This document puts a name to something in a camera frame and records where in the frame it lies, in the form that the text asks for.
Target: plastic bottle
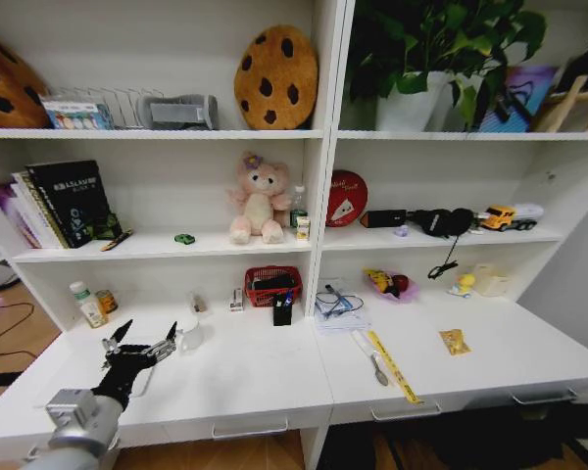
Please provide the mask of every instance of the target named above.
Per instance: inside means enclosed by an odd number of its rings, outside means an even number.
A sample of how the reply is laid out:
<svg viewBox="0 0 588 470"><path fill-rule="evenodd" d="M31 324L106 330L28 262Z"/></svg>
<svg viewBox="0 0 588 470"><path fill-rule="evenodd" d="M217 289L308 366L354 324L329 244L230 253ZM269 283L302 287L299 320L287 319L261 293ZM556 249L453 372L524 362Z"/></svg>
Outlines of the plastic bottle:
<svg viewBox="0 0 588 470"><path fill-rule="evenodd" d="M290 227L297 227L296 217L307 215L305 210L305 186L294 186L294 197L290 209Z"/></svg>
<svg viewBox="0 0 588 470"><path fill-rule="evenodd" d="M74 294L76 304L85 315L89 326L98 328L109 321L107 314L100 305L98 298L94 296L84 282L76 281L70 284L70 290Z"/></svg>

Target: yellow toy truck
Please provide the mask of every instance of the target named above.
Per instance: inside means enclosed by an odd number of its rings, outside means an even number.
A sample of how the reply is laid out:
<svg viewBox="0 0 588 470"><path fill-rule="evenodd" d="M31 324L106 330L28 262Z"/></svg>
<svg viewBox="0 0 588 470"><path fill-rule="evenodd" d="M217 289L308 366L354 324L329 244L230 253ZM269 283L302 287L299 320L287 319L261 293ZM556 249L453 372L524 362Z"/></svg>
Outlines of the yellow toy truck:
<svg viewBox="0 0 588 470"><path fill-rule="evenodd" d="M490 216L481 226L490 230L531 230L545 210L537 204L516 204L514 206L490 206L486 211Z"/></svg>

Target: floor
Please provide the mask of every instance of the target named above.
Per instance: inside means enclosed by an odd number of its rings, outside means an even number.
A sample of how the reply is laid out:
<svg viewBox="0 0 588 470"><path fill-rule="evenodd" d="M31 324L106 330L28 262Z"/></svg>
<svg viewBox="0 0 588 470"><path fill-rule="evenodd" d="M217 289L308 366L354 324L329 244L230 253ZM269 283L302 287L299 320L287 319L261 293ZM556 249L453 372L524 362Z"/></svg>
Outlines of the floor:
<svg viewBox="0 0 588 470"><path fill-rule="evenodd" d="M59 334L43 309L27 289L18 284L0 293L0 306L30 302L33 315L0 339L0 353L27 350L40 354ZM0 309L0 332L9 328L28 312L26 305ZM19 353L0 356L0 372L25 370L32 357ZM0 387L0 395L6 390ZM390 449L382 435L372 429L377 470L396 470ZM446 467L426 443L414 440L394 443L406 470L446 470ZM15 470L19 464L0 463L0 470ZM124 449L115 470L302 470L303 452L297 432L281 436L237 441L200 441ZM588 467L568 447L564 460L550 460L535 470L587 470Z"/></svg>

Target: red plastic basket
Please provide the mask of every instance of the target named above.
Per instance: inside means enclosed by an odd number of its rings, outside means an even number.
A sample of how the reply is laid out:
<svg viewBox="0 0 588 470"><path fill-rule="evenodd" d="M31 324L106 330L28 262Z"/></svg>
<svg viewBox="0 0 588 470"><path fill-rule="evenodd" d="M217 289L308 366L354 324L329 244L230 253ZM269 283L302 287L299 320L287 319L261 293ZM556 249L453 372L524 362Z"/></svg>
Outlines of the red plastic basket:
<svg viewBox="0 0 588 470"><path fill-rule="evenodd" d="M283 274L290 274L294 279L294 287L285 289L264 289L254 290L251 288L253 281L260 280L266 281L273 277L280 276ZM293 300L296 301L301 295L303 289L303 281L301 281L301 275L296 267L292 266L265 266L265 267L252 267L246 271L244 276L244 288L246 291L246 297L248 297L253 306L272 306L272 297L277 294L286 294L287 291L292 291Z"/></svg>

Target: tape measure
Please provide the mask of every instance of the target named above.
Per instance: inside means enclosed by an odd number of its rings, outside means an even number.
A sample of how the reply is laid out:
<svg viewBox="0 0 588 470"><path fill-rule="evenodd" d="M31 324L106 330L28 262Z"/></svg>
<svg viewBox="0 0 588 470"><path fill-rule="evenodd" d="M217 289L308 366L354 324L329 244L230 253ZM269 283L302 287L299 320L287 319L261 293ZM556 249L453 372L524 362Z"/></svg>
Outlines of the tape measure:
<svg viewBox="0 0 588 470"><path fill-rule="evenodd" d="M370 331L368 331L368 337L372 341L372 344L374 345L374 347L381 353L381 356L383 357L383 360L385 361L385 365L388 366L388 368L390 369L390 371L392 372L394 377L396 377L396 380L399 383L399 386L401 387L401 390L403 391L405 398L411 404L423 403L423 401L421 399L419 399L417 397L417 395L414 393L414 391L412 390L412 387L410 387L410 384L408 383L406 378L403 376L403 374L401 373L399 368L396 366L396 364L394 363L394 360L392 360L392 357L390 356L388 351L383 347L383 344L381 343L381 340L379 340L379 337L376 336L376 333L374 333L374 331L370 330Z"/></svg>

